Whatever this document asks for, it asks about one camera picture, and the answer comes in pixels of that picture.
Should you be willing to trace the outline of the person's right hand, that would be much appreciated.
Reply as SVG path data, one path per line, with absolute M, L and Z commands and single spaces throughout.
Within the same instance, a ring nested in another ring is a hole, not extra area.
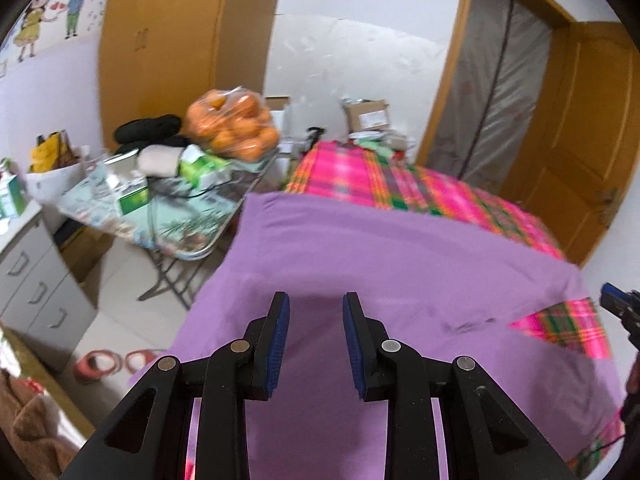
M 626 393 L 636 394 L 640 392 L 640 353 L 637 354 L 634 360 L 634 365 L 631 367 L 629 377 L 626 382 Z

